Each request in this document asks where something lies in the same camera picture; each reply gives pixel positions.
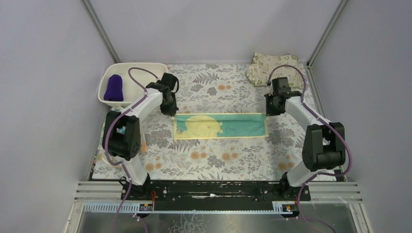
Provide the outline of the purple towel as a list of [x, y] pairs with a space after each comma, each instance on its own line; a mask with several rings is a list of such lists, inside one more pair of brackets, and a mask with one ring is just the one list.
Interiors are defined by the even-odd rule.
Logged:
[[105, 101], [123, 101], [123, 80], [118, 74], [112, 75], [107, 82], [107, 87], [103, 99]]

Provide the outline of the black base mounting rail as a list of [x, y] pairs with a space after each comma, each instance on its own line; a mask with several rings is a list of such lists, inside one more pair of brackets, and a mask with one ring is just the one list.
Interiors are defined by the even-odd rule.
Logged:
[[156, 211], [270, 211], [273, 202], [310, 201], [307, 186], [301, 191], [284, 182], [151, 180], [133, 185], [119, 180], [121, 198], [144, 200]]

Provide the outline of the cream patterned folded towel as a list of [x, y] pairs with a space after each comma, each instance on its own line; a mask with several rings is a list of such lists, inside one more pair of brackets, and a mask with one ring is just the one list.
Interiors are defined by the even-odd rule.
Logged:
[[304, 66], [298, 62], [298, 57], [293, 54], [274, 56], [255, 53], [251, 65], [246, 71], [246, 76], [253, 86], [266, 86], [270, 73], [280, 65], [292, 67], [281, 67], [273, 72], [272, 79], [287, 77], [292, 89], [302, 89], [303, 81], [300, 72], [304, 73]]

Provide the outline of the yellow teal patterned towel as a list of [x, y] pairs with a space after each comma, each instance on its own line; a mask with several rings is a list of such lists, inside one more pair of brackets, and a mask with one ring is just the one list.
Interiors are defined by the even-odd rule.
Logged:
[[267, 137], [267, 116], [262, 113], [176, 114], [175, 140]]

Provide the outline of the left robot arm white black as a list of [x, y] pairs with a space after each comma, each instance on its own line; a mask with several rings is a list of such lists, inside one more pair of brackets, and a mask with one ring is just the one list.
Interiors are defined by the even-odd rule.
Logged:
[[143, 94], [120, 112], [108, 112], [102, 147], [108, 163], [121, 166], [129, 184], [143, 186], [149, 181], [149, 175], [138, 157], [141, 148], [140, 123], [156, 108], [170, 117], [176, 114], [175, 94], [179, 90], [179, 80], [169, 73], [164, 73], [160, 80], [146, 86], [135, 78], [132, 80], [142, 88]]

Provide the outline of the white rectangular basin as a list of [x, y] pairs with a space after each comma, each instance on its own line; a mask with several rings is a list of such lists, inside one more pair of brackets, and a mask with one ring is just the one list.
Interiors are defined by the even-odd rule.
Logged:
[[[143, 68], [152, 72], [152, 74], [142, 70], [131, 70], [132, 78], [138, 81], [141, 85], [146, 86], [150, 82], [156, 82], [164, 73], [168, 72], [168, 68], [162, 63], [117, 63], [109, 66], [100, 82], [97, 98], [100, 102], [111, 107], [126, 107], [132, 102], [140, 98], [144, 91], [128, 74], [130, 68]], [[119, 75], [122, 78], [122, 93], [123, 101], [108, 101], [105, 100], [104, 94], [108, 86], [108, 80], [113, 75]]]

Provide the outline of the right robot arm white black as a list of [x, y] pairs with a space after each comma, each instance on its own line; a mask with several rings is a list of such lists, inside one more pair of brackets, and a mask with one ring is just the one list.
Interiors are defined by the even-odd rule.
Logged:
[[272, 92], [265, 95], [266, 114], [287, 113], [305, 130], [302, 161], [282, 175], [281, 185], [286, 189], [301, 187], [315, 174], [343, 165], [346, 162], [343, 125], [329, 121], [306, 105], [303, 94], [292, 91], [286, 77], [273, 79], [269, 85]]

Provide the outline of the white bear patterned towel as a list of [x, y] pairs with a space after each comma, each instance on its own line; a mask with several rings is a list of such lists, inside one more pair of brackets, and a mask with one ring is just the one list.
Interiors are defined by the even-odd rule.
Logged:
[[[120, 112], [122, 109], [123, 109], [122, 107], [112, 107], [110, 110], [113, 110], [115, 112]], [[100, 161], [100, 162], [103, 162], [104, 164], [108, 165], [109, 167], [120, 168], [120, 165], [114, 166], [114, 165], [110, 164], [108, 162], [107, 158], [106, 158], [106, 155], [105, 155], [105, 152], [104, 152], [104, 149], [103, 149], [103, 146], [102, 146], [103, 136], [105, 135], [104, 129], [105, 129], [105, 120], [103, 121], [103, 124], [102, 124], [101, 135], [100, 135], [100, 139], [99, 139], [99, 143], [98, 143], [98, 147], [97, 147], [97, 152], [96, 152], [96, 156], [95, 156], [96, 162]], [[119, 132], [119, 133], [124, 133], [124, 131], [125, 131], [124, 127], [117, 130], [117, 132]], [[142, 128], [140, 129], [140, 135], [141, 135], [141, 147], [140, 147], [140, 150], [139, 150], [139, 154], [147, 153], [149, 151], [149, 149], [148, 149], [148, 145], [147, 145], [146, 138], [145, 138], [145, 135], [144, 135], [144, 131], [143, 131]], [[114, 163], [118, 163], [116, 158], [114, 158], [113, 156], [110, 156], [110, 158]]]

